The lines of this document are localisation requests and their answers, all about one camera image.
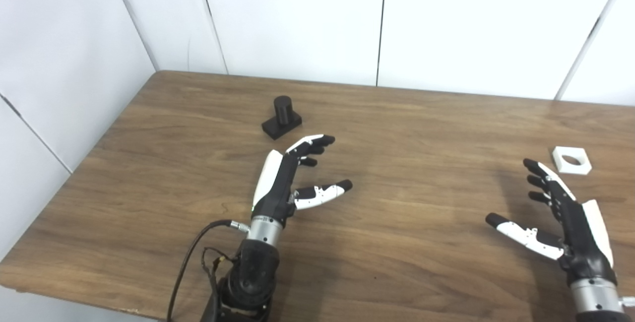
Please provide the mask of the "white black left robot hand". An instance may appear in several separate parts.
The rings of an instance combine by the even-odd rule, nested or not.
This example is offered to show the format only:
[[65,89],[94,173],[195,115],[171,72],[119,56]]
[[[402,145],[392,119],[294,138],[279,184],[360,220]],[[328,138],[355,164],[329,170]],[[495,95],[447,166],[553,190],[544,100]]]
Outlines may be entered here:
[[285,227],[295,211],[323,205],[352,189],[351,180],[333,184],[293,189],[292,185],[300,166],[314,167],[317,160],[312,155],[322,155],[335,137],[326,134],[305,136],[285,152],[268,153],[253,198],[252,219],[265,217]]

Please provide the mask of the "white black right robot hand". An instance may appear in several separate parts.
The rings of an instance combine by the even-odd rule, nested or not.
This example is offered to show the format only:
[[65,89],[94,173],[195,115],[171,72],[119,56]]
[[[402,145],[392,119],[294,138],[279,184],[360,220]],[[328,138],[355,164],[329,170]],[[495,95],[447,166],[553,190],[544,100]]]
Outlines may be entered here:
[[528,197],[549,207],[560,224],[563,236],[558,237],[537,228],[526,228],[494,212],[485,221],[499,233],[526,247],[526,249],[553,259],[567,273],[567,284],[581,279],[605,279],[618,284],[613,270],[610,241],[603,238],[589,212],[590,202],[580,203],[560,176],[542,162],[525,158],[523,165],[530,171],[527,182],[539,191],[530,191]]

